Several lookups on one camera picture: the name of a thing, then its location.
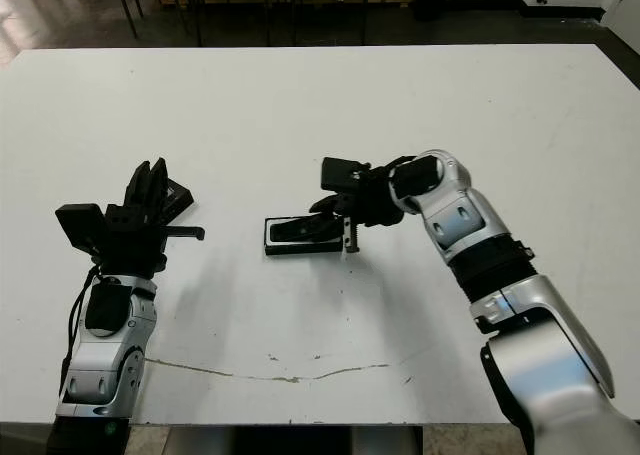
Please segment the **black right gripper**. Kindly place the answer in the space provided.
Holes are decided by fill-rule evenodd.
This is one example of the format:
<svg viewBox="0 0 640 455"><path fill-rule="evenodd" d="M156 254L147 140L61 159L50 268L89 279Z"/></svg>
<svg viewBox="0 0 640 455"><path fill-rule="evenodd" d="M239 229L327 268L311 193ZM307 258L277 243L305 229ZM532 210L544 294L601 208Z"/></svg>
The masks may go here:
<svg viewBox="0 0 640 455"><path fill-rule="evenodd" d="M398 163L372 168L357 163L350 174L353 187L346 193L335 193L317 202L302 219L301 235L306 239L341 238L345 231L345 250L357 253L358 226L391 226L398 224L404 212L395 204L390 191L390 175Z"/></svg>

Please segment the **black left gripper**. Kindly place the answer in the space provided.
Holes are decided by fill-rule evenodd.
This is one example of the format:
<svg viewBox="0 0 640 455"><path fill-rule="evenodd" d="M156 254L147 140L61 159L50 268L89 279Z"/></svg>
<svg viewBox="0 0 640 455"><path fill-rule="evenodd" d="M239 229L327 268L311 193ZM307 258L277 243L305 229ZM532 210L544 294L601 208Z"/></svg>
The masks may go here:
<svg viewBox="0 0 640 455"><path fill-rule="evenodd" d="M166 267L168 238L204 239L203 227L170 225L174 216L164 209L167 189L165 159L160 157L152 167L144 161L127 185L124 206L107 206L106 235L91 255L103 275L152 278Z"/></svg>

